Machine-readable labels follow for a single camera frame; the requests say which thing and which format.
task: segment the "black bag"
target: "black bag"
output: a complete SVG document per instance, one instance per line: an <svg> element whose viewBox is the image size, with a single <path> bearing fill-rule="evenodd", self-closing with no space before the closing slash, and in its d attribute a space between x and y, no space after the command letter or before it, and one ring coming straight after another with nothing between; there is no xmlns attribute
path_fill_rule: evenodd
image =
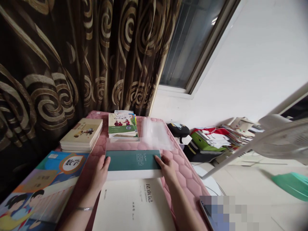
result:
<svg viewBox="0 0 308 231"><path fill-rule="evenodd" d="M180 128L177 127L175 124L171 123L167 125L169 130L171 131L172 135L174 137L179 137L180 138L180 143L182 142L183 137L187 137L190 134L189 128L186 127L183 124L180 124Z"/></svg>

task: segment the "silver bracelet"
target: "silver bracelet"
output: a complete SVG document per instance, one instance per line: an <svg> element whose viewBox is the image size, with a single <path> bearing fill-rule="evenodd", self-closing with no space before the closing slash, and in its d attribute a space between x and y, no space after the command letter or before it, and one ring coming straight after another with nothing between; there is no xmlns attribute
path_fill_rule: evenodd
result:
<svg viewBox="0 0 308 231"><path fill-rule="evenodd" d="M89 208L82 208L82 207L77 207L76 209L78 210L83 210L83 211L90 211L93 210L94 207L89 207Z"/></svg>

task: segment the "brown patterned curtain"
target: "brown patterned curtain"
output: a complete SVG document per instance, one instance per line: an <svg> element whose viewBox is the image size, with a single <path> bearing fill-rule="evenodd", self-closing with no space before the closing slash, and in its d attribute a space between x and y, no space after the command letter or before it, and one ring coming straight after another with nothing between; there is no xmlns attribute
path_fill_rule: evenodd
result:
<svg viewBox="0 0 308 231"><path fill-rule="evenodd" d="M0 199L92 110L150 113L180 0L0 0Z"/></svg>

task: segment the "hand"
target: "hand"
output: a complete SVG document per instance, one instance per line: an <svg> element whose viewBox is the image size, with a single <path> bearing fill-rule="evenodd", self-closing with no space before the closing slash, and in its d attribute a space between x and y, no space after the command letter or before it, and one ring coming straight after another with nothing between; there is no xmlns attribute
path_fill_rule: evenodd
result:
<svg viewBox="0 0 308 231"><path fill-rule="evenodd" d="M173 168L172 160L166 156L161 156L161 159L155 155L156 162L160 165L163 175L165 177L168 187L171 185L179 185L179 180L176 177L175 170Z"/></svg>
<svg viewBox="0 0 308 231"><path fill-rule="evenodd" d="M99 193L106 182L108 175L108 167L110 164L110 157L107 157L105 160L105 156L102 155L97 163L89 191Z"/></svg>

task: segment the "white wall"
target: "white wall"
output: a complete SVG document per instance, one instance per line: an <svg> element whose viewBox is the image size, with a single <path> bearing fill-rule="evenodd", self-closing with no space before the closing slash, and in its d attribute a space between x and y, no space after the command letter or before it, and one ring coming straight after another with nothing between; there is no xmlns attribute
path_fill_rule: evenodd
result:
<svg viewBox="0 0 308 231"><path fill-rule="evenodd" d="M195 97L158 91L151 117L191 129L258 121L307 81L308 1L247 0Z"/></svg>

